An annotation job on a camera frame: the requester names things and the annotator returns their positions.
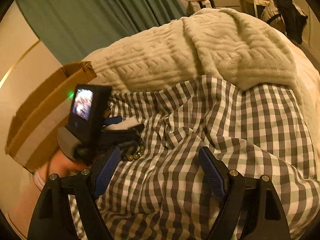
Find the small screen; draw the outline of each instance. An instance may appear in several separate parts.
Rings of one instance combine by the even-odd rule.
[[[78,89],[72,112],[88,120],[92,104],[92,97],[92,91],[87,89]]]

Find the bed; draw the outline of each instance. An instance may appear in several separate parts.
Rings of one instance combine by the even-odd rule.
[[[202,146],[242,175],[269,175],[292,239],[303,234],[320,209],[320,77],[284,35],[231,9],[203,9],[85,60],[95,83],[114,87],[112,115],[145,124],[144,155],[120,162],[97,201],[115,239],[205,239],[219,202],[199,167]],[[72,196],[70,206],[86,239]]]

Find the checkered fabric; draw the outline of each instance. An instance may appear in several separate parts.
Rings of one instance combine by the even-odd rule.
[[[288,88],[261,84],[243,92],[201,76],[160,92],[113,94],[111,102],[112,115],[145,124],[146,143],[140,159],[119,163],[97,200],[115,239],[206,238],[219,202],[199,166],[203,146],[244,176],[271,177],[293,239],[319,211],[311,139]],[[79,238],[86,239],[72,196],[70,205]]]

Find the black strap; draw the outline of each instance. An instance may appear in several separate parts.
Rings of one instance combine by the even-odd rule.
[[[280,14],[280,13],[278,13],[278,14],[276,14],[276,15],[273,15],[273,16],[267,21],[267,24],[270,25],[270,23],[271,23],[273,20],[277,19],[278,17],[281,17],[281,14]]]

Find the green light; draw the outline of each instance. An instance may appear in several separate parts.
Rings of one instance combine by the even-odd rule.
[[[73,96],[74,96],[74,92],[69,92],[69,93],[68,93],[68,97],[69,97],[69,98],[73,98]]]

